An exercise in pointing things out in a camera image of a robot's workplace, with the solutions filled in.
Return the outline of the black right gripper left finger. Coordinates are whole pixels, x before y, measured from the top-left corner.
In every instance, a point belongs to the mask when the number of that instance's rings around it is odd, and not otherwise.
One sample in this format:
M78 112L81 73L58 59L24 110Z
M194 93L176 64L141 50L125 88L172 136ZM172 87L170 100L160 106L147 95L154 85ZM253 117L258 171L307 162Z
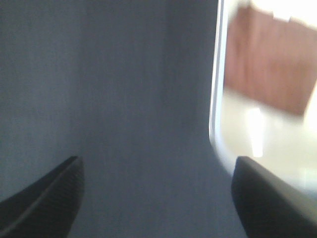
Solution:
M66 238L85 189L83 159L72 156L0 203L2 238Z

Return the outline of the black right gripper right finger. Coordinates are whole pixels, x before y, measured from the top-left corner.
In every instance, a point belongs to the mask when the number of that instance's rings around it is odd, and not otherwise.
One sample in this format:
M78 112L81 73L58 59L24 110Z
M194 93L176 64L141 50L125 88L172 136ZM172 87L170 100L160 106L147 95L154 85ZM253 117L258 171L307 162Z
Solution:
M231 194L249 238L315 238L317 203L249 157L236 160Z

